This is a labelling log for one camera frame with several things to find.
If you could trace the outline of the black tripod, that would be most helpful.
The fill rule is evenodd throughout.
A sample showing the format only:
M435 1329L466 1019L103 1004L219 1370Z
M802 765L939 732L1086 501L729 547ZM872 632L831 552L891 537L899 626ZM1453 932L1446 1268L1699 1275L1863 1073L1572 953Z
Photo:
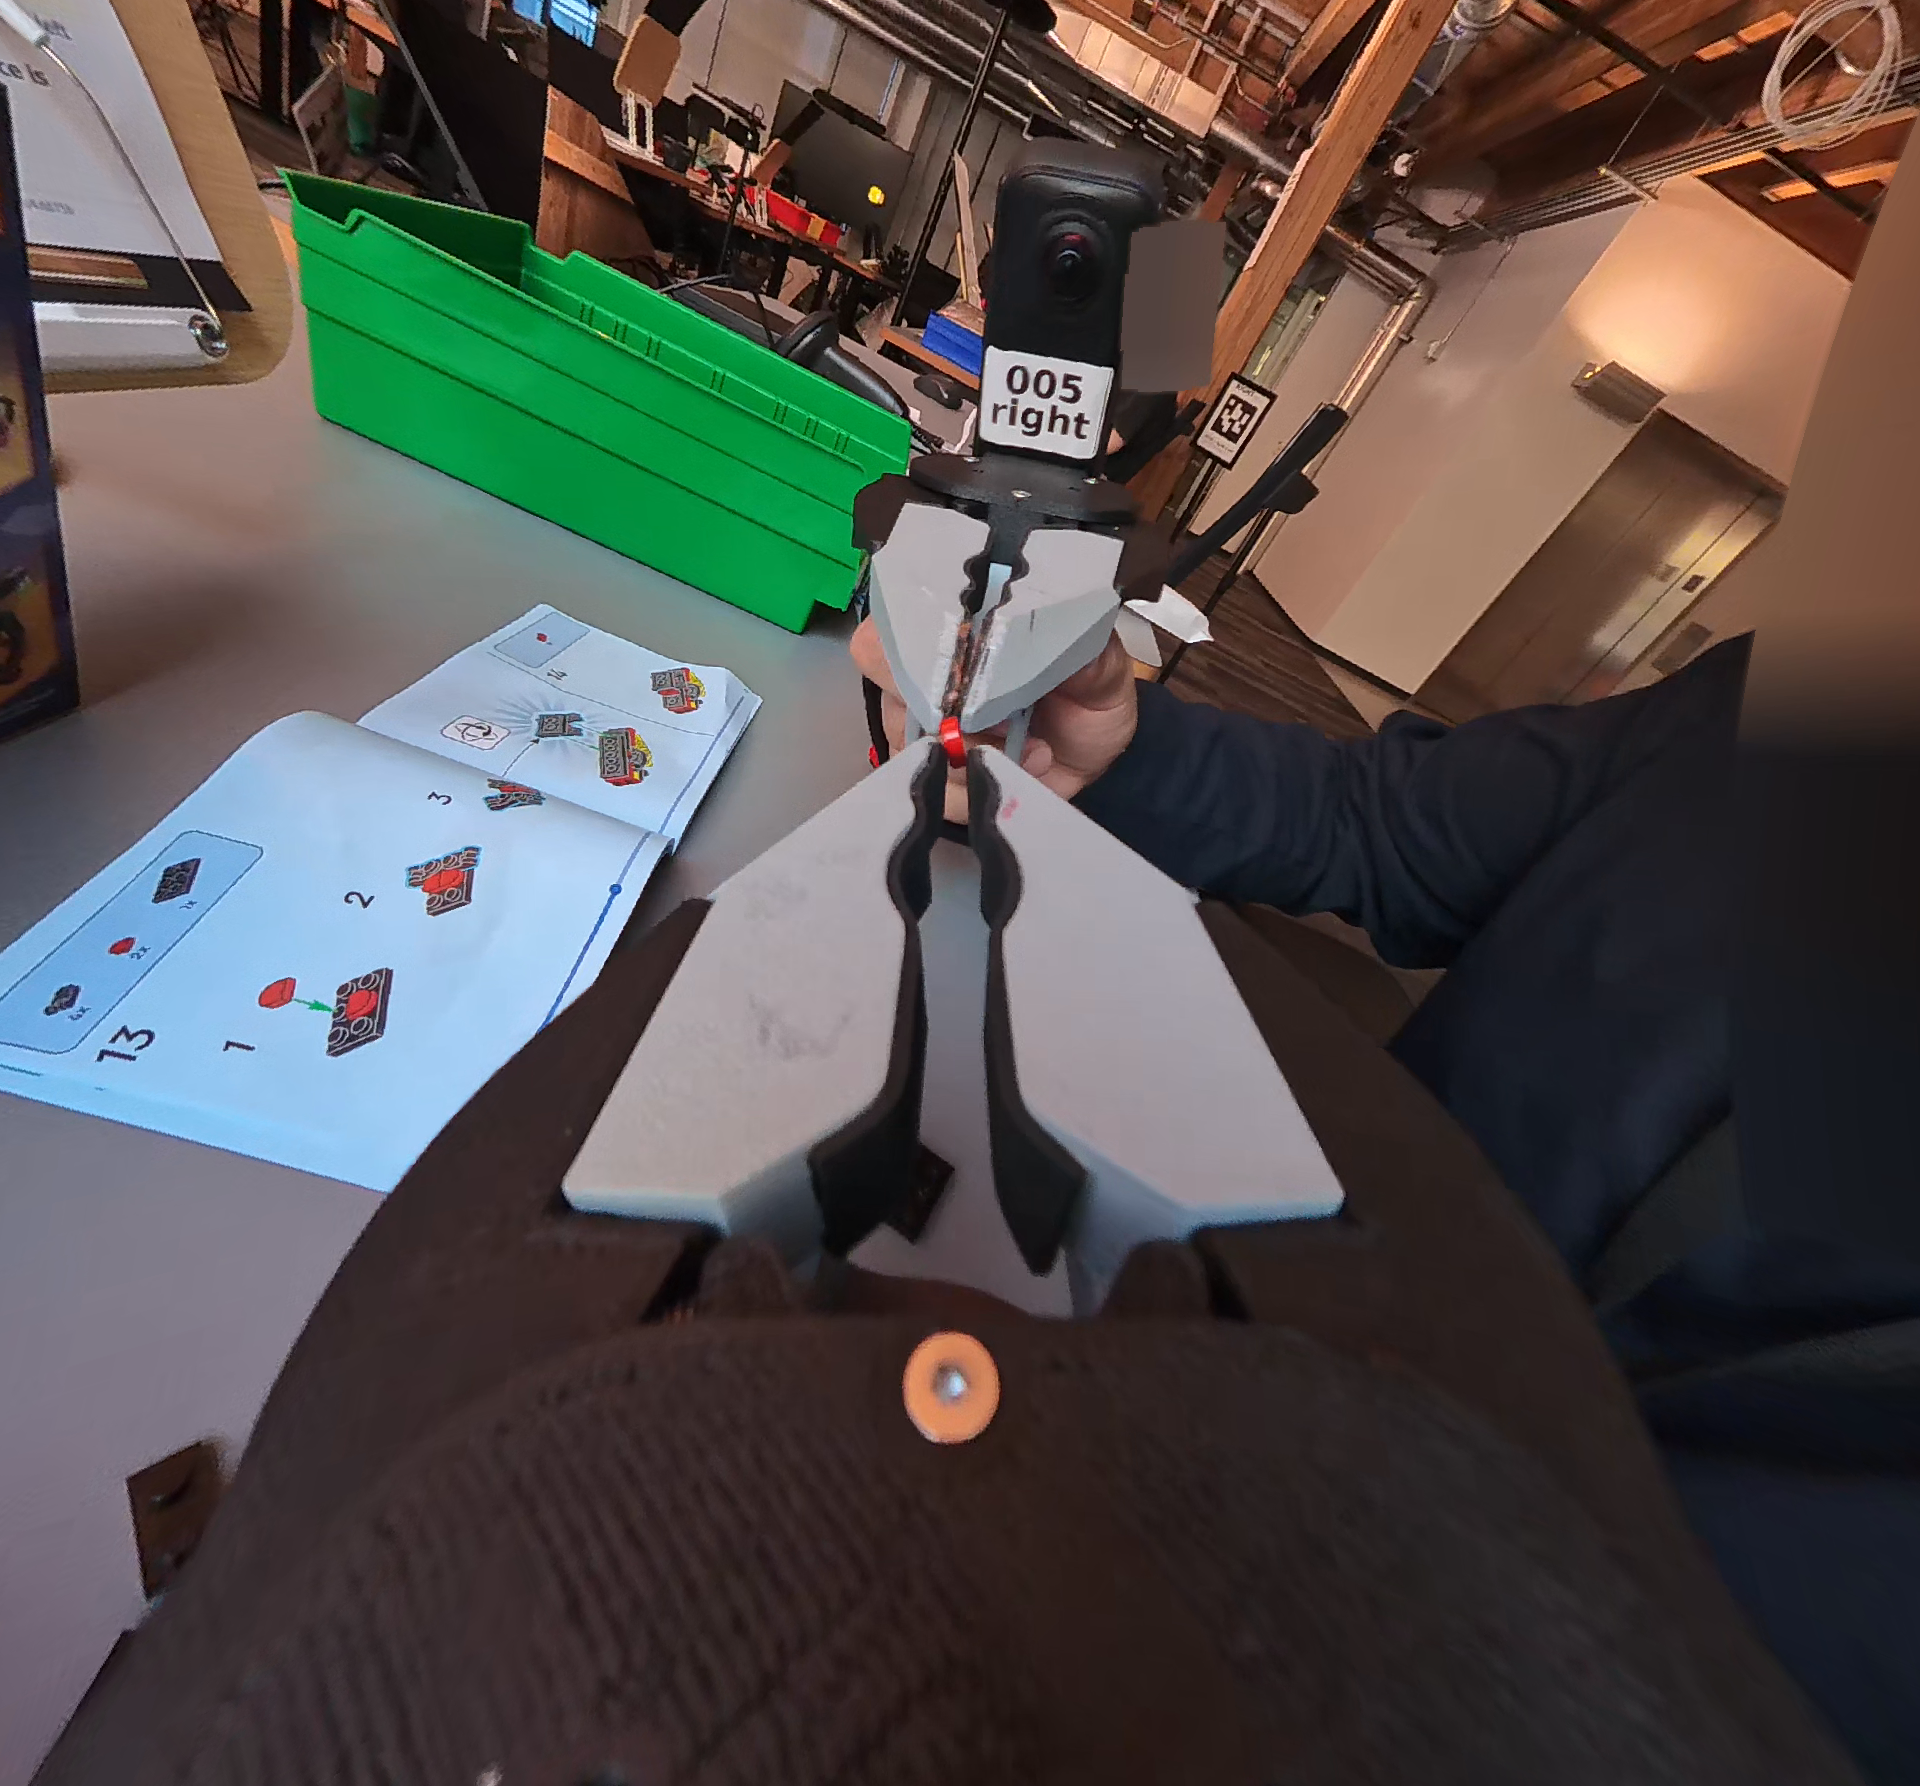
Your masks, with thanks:
M1317 495L1317 485L1309 478L1307 468L1327 452L1337 434L1348 427L1348 420L1348 410L1336 404L1320 406L1243 498L1205 534L1190 539L1174 558L1164 575L1164 585L1168 588L1179 588L1190 575L1213 559L1217 552L1225 549L1264 514L1302 511L1307 502Z

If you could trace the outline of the black desk phone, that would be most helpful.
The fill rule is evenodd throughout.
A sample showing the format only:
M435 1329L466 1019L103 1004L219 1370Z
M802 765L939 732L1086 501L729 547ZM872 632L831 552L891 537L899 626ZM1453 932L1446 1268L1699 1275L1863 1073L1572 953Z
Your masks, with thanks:
M772 349L780 359L815 373L841 392L854 394L866 404L909 421L909 407L899 394L844 347L835 311L802 314L772 341Z

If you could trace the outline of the black monitor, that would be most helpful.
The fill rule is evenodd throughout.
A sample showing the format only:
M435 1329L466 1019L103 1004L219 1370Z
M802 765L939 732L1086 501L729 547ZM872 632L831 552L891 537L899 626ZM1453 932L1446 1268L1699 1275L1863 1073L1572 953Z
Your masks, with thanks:
M897 212L909 152L834 94L786 83L773 141L786 148L776 172L785 198L841 226L878 226Z

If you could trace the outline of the black white marker sign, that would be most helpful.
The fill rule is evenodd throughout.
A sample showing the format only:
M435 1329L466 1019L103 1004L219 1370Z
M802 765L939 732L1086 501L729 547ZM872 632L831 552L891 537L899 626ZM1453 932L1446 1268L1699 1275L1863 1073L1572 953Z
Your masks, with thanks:
M1193 433L1193 451L1214 466L1231 469L1251 447L1278 395L1243 373L1223 382L1203 421Z

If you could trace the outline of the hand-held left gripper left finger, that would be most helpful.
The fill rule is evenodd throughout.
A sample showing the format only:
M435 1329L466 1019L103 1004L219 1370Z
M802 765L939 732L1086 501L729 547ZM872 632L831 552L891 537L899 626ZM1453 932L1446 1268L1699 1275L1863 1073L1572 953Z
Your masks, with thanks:
M583 1149L580 1215L852 1251L909 1186L933 740L718 887Z

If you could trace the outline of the dark brown lego plate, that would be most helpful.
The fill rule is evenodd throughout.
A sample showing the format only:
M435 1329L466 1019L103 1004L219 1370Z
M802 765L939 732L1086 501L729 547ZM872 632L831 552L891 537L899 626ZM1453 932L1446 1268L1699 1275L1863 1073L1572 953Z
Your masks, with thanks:
M927 1144L919 1144L914 1155L909 1177L899 1190L899 1198L889 1210L885 1225L907 1245L918 1245L943 1198L947 1198L953 1177L953 1162Z
M226 1487L224 1448L204 1436L125 1481L141 1597L155 1604L202 1545Z

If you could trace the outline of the person's right hand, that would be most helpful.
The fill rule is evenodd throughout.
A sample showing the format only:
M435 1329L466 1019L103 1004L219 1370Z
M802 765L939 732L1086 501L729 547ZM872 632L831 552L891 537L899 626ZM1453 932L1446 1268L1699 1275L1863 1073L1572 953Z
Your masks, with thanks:
M899 754L907 743L907 709L894 683L875 622L861 622L852 633L852 664L872 688L864 693L872 757L877 763ZM1016 744L1009 728L994 727L967 736L967 748L994 748L1014 760L1029 776L1063 798L1076 798L1104 777L1138 731L1138 664L1119 633L1104 653L1043 696L1025 721Z

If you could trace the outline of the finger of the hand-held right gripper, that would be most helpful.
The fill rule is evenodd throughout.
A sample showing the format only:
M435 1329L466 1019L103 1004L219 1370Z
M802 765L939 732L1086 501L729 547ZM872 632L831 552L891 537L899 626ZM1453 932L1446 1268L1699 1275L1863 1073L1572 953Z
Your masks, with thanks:
M970 639L984 523L905 502L870 565L870 615L911 725L934 736L950 717Z
M964 558L960 627L960 765L994 727L1020 731L1055 685L1093 663L1114 632L1123 542L1110 531L1032 529L1014 558L978 526Z

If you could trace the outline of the purple lego set box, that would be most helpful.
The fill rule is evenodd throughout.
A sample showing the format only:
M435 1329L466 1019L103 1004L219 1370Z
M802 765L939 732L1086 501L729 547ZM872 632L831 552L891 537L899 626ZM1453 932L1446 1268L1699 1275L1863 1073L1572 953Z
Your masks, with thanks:
M81 700L28 253L2 106L2 740Z

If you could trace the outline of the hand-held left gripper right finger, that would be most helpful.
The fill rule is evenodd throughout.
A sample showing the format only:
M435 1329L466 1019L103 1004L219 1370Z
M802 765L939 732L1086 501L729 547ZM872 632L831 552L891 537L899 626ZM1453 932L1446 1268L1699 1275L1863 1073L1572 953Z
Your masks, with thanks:
M1195 900L991 748L970 754L1001 1215L1035 1275L1345 1201Z

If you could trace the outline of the person's right forearm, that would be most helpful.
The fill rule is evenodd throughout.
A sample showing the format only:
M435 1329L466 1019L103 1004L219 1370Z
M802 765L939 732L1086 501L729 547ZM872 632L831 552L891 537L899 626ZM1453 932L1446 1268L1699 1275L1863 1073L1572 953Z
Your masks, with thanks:
M1333 914L1406 967L1520 930L1653 934L1710 914L1753 636L1648 688L1464 725L1307 725L1138 696L1132 743L1076 806L1183 887Z

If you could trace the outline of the metal elevator door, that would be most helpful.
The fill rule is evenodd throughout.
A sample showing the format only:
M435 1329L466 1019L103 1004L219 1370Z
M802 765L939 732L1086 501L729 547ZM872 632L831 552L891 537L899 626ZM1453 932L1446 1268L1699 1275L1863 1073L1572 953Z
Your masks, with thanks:
M1653 414L1417 692L1464 722L1614 693L1781 519L1784 483Z

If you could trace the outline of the lego instruction booklet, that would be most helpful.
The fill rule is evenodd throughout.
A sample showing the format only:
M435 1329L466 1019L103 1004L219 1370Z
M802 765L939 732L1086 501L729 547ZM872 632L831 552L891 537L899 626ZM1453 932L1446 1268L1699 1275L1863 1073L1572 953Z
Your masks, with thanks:
M5 950L5 1093L387 1194L597 980L758 709L539 605L276 721Z

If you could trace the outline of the green plastic bin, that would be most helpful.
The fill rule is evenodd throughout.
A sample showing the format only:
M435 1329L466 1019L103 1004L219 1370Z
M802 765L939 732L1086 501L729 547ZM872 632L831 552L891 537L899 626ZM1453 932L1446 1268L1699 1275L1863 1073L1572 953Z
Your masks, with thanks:
M285 171L322 420L800 632L909 421L507 217Z

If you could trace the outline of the wooden sign stand with paper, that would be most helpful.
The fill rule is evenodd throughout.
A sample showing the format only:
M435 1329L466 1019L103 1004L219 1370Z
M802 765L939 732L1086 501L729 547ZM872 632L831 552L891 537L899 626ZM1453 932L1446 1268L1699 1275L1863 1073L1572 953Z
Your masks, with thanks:
M186 0L5 0L5 367L54 394L247 384L292 322Z

